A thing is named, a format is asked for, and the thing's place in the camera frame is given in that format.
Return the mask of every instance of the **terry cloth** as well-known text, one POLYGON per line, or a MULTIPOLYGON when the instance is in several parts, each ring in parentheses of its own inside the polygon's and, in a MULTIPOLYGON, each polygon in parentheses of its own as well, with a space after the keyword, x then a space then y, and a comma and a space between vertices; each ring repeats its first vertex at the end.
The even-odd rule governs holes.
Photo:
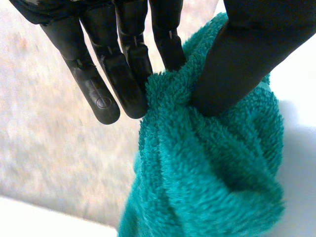
POLYGON ((283 213, 275 180, 283 119, 269 75, 237 105, 206 118, 190 107, 221 13, 183 45, 187 63, 149 77, 136 179, 119 237, 257 237, 283 213))

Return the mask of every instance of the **background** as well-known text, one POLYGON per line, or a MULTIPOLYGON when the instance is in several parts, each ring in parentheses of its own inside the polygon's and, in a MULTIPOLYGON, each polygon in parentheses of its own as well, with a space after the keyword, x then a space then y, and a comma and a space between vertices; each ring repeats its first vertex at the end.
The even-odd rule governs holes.
MULTIPOLYGON (((184 2, 182 41, 225 11, 222 1, 184 2)), ((41 28, 7 0, 0 22, 0 196, 116 228, 134 179, 139 121, 122 113, 114 125, 100 124, 41 28)), ((145 43, 154 71, 163 70, 150 11, 145 43)), ((287 209, 268 237, 316 236, 315 55, 316 36, 272 71, 285 118, 278 179, 287 209)))

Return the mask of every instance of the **black robotic finger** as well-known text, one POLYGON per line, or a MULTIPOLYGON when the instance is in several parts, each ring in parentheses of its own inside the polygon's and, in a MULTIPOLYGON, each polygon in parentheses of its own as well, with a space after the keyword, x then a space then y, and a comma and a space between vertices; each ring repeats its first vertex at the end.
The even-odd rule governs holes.
POLYGON ((149 0, 149 3, 154 38, 164 66, 169 71, 177 71, 186 63, 177 34, 183 0, 149 0))
POLYGON ((126 114, 139 119, 147 112, 145 94, 119 48, 115 6, 94 6, 80 15, 93 49, 126 114))
POLYGON ((148 0, 114 0, 113 2, 116 7, 118 35, 123 53, 145 93, 147 78, 153 73, 143 35, 148 0))
POLYGON ((119 107, 93 64, 79 19, 67 17, 41 27, 60 51, 97 119, 103 124, 116 122, 119 107))

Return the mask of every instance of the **towel fold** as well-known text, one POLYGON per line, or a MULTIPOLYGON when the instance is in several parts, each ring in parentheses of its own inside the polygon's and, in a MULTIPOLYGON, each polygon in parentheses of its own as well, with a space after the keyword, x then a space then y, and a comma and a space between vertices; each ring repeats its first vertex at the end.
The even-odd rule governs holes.
POLYGON ((275 176, 283 119, 269 75, 218 117, 189 106, 227 19, 217 15, 184 43, 181 70, 149 78, 149 110, 120 237, 256 237, 282 216, 283 191, 275 176))

